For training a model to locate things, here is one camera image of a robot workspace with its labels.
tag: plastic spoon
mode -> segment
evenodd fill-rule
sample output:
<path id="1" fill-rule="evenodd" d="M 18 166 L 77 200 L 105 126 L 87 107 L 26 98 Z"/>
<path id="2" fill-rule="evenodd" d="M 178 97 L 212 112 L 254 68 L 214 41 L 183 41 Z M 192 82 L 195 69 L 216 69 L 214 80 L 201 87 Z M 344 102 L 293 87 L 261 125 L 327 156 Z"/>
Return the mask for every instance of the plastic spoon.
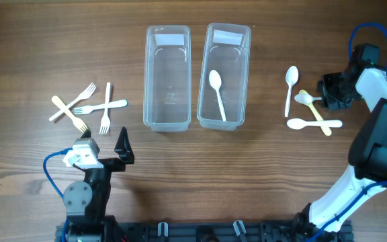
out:
<path id="1" fill-rule="evenodd" d="M 288 84 L 288 96 L 286 97 L 286 106 L 285 106 L 285 117 L 289 115 L 289 106 L 290 106 L 290 95 L 292 92 L 292 87 L 298 81 L 298 69 L 295 66 L 291 66 L 286 73 L 286 83 Z"/>
<path id="2" fill-rule="evenodd" d="M 292 118 L 286 123 L 289 128 L 301 129 L 305 126 L 328 126 L 331 128 L 340 128 L 343 122 L 340 120 L 325 120 L 325 121 L 304 121 L 301 118 Z"/>
<path id="3" fill-rule="evenodd" d="M 296 95 L 295 96 L 295 101 L 299 102 L 300 104 L 305 104 L 307 105 L 310 110 L 312 110 L 312 113 L 314 115 L 314 117 L 316 118 L 316 120 L 318 121 L 323 121 L 323 118 L 322 116 L 319 114 L 319 112 L 317 112 L 316 108 L 313 106 L 313 101 L 314 100 L 321 100 L 322 98 L 321 97 L 312 97 L 311 95 L 309 95 L 307 93 L 306 90 L 301 90 L 300 91 L 300 94 Z M 332 135 L 332 131 L 331 129 L 328 127 L 328 126 L 321 126 L 320 129 L 322 130 L 322 132 L 326 135 L 326 136 L 330 136 Z"/>
<path id="4" fill-rule="evenodd" d="M 219 92 L 220 86 L 222 85 L 222 79 L 220 78 L 220 75 L 217 71 L 212 70 L 208 75 L 208 80 L 210 82 L 210 85 L 214 88 L 214 90 L 216 90 L 216 95 L 218 96 L 220 115 L 222 116 L 222 120 L 226 121 L 225 110 L 223 109 L 222 98 L 220 97 L 220 92 Z"/>

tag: pile of forks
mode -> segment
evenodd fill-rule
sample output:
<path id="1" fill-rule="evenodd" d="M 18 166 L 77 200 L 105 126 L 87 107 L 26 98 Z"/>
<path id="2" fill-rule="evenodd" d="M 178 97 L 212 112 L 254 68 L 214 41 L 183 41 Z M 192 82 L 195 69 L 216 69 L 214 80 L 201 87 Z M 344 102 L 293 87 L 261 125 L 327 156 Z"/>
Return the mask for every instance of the pile of forks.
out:
<path id="1" fill-rule="evenodd" d="M 121 108 L 128 105 L 128 102 L 124 99 L 110 102 L 110 89 L 111 84 L 107 83 L 107 87 L 105 89 L 105 103 L 99 104 L 96 106 L 83 106 L 80 108 L 75 108 L 74 114 L 90 114 L 94 110 L 104 109 L 104 115 L 101 119 L 101 128 L 99 129 L 99 134 L 106 135 L 108 134 L 110 130 L 110 118 L 108 116 L 108 109 L 109 108 Z M 56 105 L 60 110 L 55 113 L 53 116 L 49 118 L 49 121 L 55 120 L 57 117 L 59 117 L 61 114 L 65 113 L 72 121 L 74 126 L 80 130 L 81 132 L 85 132 L 86 130 L 90 130 L 90 128 L 84 123 L 84 121 L 80 118 L 77 118 L 74 116 L 74 114 L 70 111 L 70 108 L 73 107 L 76 103 L 78 103 L 81 100 L 88 99 L 92 96 L 93 92 L 96 90 L 97 86 L 93 83 L 91 83 L 80 95 L 74 99 L 71 103 L 68 105 L 65 105 L 64 102 L 58 97 L 53 96 L 52 102 L 54 105 Z"/>

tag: clear plastic bin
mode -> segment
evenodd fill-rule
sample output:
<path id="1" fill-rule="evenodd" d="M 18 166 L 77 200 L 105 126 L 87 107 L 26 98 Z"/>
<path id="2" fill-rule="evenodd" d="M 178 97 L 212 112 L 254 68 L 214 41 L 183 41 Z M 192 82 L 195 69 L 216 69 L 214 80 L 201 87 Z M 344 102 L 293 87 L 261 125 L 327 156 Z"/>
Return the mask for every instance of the clear plastic bin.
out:
<path id="1" fill-rule="evenodd" d="M 191 36 L 187 26 L 151 26 L 146 33 L 143 122 L 159 132 L 191 122 Z"/>
<path id="2" fill-rule="evenodd" d="M 201 126 L 235 130 L 245 120 L 251 30 L 235 24 L 210 24 L 207 28 L 197 117 Z M 222 79 L 220 95 L 226 115 L 222 120 L 216 91 L 208 75 L 216 70 Z"/>

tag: yellow spoon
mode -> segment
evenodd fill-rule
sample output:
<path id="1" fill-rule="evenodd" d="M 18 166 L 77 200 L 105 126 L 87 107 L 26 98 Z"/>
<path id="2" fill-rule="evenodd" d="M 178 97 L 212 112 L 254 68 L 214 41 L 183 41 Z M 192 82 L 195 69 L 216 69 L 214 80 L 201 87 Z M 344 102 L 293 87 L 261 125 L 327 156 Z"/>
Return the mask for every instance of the yellow spoon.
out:
<path id="1" fill-rule="evenodd" d="M 300 94 L 308 94 L 308 92 L 306 90 L 301 90 Z M 314 117 L 316 118 L 316 120 L 323 121 L 322 116 L 317 112 L 316 108 L 313 106 L 313 103 L 311 103 L 311 102 L 309 104 L 305 104 L 302 102 L 300 102 L 300 103 L 308 106 L 312 110 L 312 113 L 313 113 Z M 323 133 L 326 136 L 330 136 L 333 133 L 328 126 L 321 126 L 320 128 L 322 129 Z"/>

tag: wooden table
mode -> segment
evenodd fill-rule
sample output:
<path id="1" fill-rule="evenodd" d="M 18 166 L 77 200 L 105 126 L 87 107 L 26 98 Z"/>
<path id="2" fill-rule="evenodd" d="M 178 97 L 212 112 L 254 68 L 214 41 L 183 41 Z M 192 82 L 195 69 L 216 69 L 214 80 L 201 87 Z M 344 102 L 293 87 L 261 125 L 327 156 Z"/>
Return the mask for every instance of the wooden table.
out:
<path id="1" fill-rule="evenodd" d="M 317 94 L 325 73 L 348 62 L 347 43 L 362 22 L 387 27 L 387 1 L 133 1 L 0 5 L 0 241 L 52 241 L 65 207 L 42 170 L 48 154 L 71 146 L 81 133 L 58 109 L 58 95 L 74 99 L 90 82 L 99 89 L 82 105 L 100 104 L 105 83 L 127 108 L 111 111 L 111 136 L 98 135 L 102 112 L 82 116 L 101 147 L 113 152 L 122 126 L 128 128 L 135 165 L 112 178 L 107 207 L 119 222 L 258 221 L 289 219 L 320 198 L 344 172 L 351 141 L 369 112 L 363 102 L 327 112 L 344 128 L 326 137 L 319 128 L 290 130 L 284 118 L 288 67 L 300 81 L 294 93 Z M 252 30 L 245 123 L 234 132 L 202 128 L 196 119 L 198 87 L 210 22 Z M 144 45 L 151 25 L 181 24 L 191 30 L 192 121 L 187 132 L 156 133 L 142 122 Z M 382 48 L 378 30 L 360 30 L 355 44 Z M 295 102 L 290 118 L 312 119 Z M 48 164 L 64 190 L 83 174 L 62 157 Z M 387 191 L 352 217 L 357 242 L 387 241 Z"/>

